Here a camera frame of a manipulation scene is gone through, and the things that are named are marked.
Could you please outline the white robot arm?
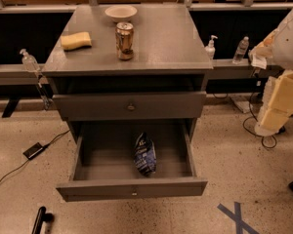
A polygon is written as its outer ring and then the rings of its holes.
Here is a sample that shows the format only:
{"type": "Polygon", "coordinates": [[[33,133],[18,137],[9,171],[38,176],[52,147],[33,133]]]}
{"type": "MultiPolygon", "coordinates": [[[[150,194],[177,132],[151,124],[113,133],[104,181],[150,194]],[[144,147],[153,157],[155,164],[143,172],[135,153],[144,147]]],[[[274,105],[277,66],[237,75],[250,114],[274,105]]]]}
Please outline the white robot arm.
{"type": "Polygon", "coordinates": [[[293,114],[293,9],[250,53],[251,65],[265,69],[267,59],[284,69],[265,85],[255,133],[261,137],[276,134],[293,114]]]}

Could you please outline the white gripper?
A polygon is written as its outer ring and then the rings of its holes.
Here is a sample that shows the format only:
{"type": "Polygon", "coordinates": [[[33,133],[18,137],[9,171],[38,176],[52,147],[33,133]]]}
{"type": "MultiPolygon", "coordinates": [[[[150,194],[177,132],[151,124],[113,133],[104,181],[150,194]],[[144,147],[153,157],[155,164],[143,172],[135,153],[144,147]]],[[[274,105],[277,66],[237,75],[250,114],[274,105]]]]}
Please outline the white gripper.
{"type": "MultiPolygon", "coordinates": [[[[278,30],[274,29],[248,53],[253,67],[266,69],[268,65],[275,65],[272,45],[277,33],[278,30]]],[[[270,76],[264,88],[262,102],[255,133],[268,137],[284,126],[289,118],[288,113],[293,113],[293,71],[285,71],[278,78],[270,76]]]]}

